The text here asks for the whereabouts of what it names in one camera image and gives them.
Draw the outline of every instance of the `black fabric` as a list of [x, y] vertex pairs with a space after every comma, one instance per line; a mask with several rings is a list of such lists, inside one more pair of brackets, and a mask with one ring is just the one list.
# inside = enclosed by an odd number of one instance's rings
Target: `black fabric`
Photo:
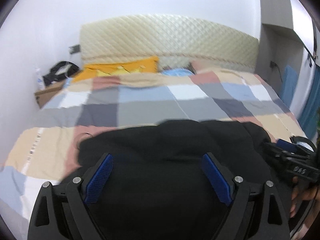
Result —
[[[60, 75], [56, 75], [58, 70], [66, 65], [70, 64], [71, 66], [68, 68], [67, 73], [62, 73]], [[60, 61], [55, 66], [50, 69], [50, 72], [47, 75], [42, 76], [44, 80], [45, 86], [49, 86], [52, 82], [60, 82], [65, 80], [68, 77], [72, 76], [73, 74], [79, 71], [79, 67], [72, 62]]]
[[201, 171], [207, 152], [235, 176], [274, 181], [289, 214], [291, 189], [279, 184], [261, 157], [261, 144], [269, 141], [263, 128], [240, 122], [179, 120], [114, 130], [81, 142], [82, 167], [62, 183], [111, 153], [114, 169], [89, 207], [107, 239], [211, 239], [228, 209]]

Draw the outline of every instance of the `bedsheet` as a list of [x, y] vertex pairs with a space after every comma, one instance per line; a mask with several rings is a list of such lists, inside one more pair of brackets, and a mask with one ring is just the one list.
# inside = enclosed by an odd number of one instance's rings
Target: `bedsheet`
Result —
[[0, 172], [0, 213], [27, 239], [43, 182], [58, 184], [79, 167], [77, 143], [104, 131], [167, 119], [253, 122], [272, 141], [305, 136], [297, 120], [258, 75], [217, 69], [193, 76], [159, 73], [95, 77], [72, 83], [39, 111]]

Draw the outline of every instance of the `pillow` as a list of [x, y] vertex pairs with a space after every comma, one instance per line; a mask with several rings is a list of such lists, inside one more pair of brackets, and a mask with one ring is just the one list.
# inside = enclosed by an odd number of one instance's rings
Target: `pillow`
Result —
[[229, 69], [235, 71], [253, 73], [254, 68], [234, 62], [227, 62], [215, 59], [196, 59], [191, 62], [196, 74], [215, 71], [220, 69]]
[[156, 73], [157, 62], [159, 58], [156, 56], [136, 60], [124, 63], [95, 63], [86, 64], [83, 67], [83, 71], [76, 75], [72, 82], [80, 80], [101, 77], [101, 76], [113, 76], [113, 75], [124, 75], [130, 73]]
[[191, 71], [193, 74], [195, 74], [195, 70], [194, 70], [194, 68], [193, 68], [193, 66], [192, 66], [192, 64], [191, 64], [191, 62], [189, 62], [189, 64], [188, 65], [186, 65], [186, 66], [182, 66], [182, 67], [170, 67], [170, 66], [165, 66], [165, 67], [163, 67], [163, 72], [164, 71], [167, 71], [167, 70], [173, 70], [173, 69], [177, 69], [177, 68], [183, 68], [183, 69], [187, 69], [187, 70], [189, 70], [189, 71]]
[[162, 75], [172, 77], [185, 77], [194, 75], [190, 70], [185, 68], [168, 69], [161, 72]]

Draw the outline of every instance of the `nightstand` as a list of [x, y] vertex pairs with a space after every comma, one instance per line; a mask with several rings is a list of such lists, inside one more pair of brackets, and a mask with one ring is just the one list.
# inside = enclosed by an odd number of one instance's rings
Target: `nightstand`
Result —
[[49, 100], [56, 95], [63, 87], [64, 81], [57, 82], [47, 86], [44, 90], [35, 92], [35, 98], [40, 108], [42, 108]]

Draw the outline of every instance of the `wall socket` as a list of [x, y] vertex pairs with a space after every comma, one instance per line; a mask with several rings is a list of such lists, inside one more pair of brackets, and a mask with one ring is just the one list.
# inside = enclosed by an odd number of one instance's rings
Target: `wall socket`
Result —
[[275, 67], [278, 67], [278, 65], [274, 62], [274, 61], [270, 61], [270, 68], [275, 68]]
[[71, 55], [75, 54], [75, 53], [78, 53], [78, 52], [80, 52], [80, 44], [73, 45], [73, 46], [69, 47], [69, 53]]

